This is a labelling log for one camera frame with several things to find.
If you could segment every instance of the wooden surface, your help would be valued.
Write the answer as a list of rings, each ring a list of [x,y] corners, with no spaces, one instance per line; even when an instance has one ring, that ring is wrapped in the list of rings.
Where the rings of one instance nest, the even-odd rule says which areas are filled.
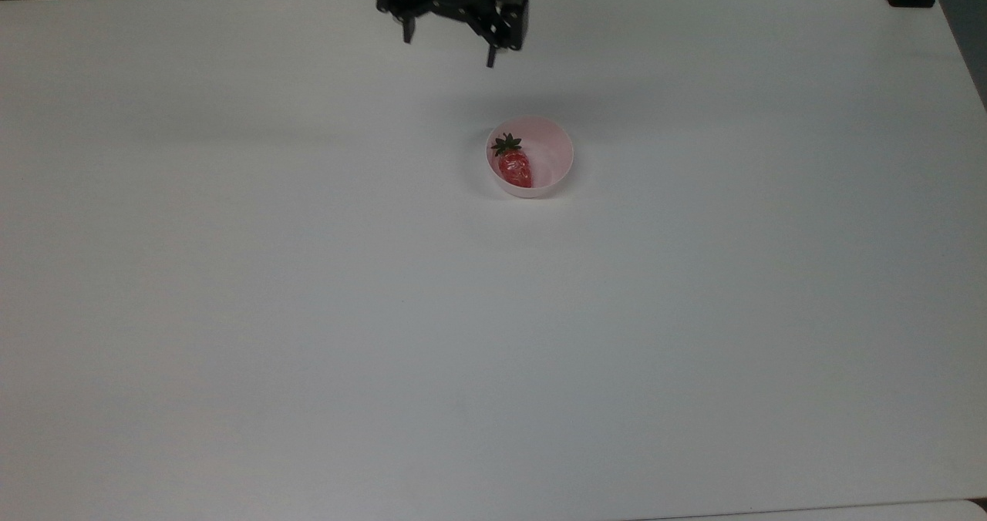
[[[0,518],[987,496],[987,114],[940,8],[0,2]],[[483,142],[570,132],[550,199]]]

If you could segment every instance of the table surface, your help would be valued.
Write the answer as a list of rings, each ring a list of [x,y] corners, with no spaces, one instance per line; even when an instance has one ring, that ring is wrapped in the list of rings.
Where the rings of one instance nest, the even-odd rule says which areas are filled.
[[[0,2],[0,517],[987,496],[987,115],[940,8]],[[553,197],[483,142],[574,140]]]
[[[938,501],[723,515],[716,521],[987,521],[987,512],[969,501]]]

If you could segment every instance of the bowl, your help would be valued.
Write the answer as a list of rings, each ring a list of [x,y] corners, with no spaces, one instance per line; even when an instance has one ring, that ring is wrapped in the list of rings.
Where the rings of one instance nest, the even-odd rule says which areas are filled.
[[[531,187],[508,183],[497,167],[494,140],[504,134],[521,139],[521,151],[528,155],[531,165]],[[515,197],[542,197],[554,190],[572,168],[572,139],[560,125],[543,116],[511,118],[490,132],[487,138],[487,165],[497,185]]]

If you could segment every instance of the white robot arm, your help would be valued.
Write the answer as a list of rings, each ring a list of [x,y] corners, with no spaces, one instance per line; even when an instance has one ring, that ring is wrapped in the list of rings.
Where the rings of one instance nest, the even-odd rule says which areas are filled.
[[[405,43],[412,42],[417,16],[432,12],[465,22],[490,45],[490,68],[498,50],[521,50],[528,27],[528,0],[377,0],[377,9],[402,23]]]

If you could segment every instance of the strawberry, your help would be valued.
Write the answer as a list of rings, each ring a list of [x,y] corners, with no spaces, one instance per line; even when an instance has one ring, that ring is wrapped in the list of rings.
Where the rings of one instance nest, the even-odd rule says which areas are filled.
[[[528,155],[521,151],[521,138],[514,134],[504,134],[504,138],[494,138],[497,142],[491,149],[497,150],[493,156],[499,156],[497,167],[504,175],[504,180],[518,187],[531,187],[531,163]]]

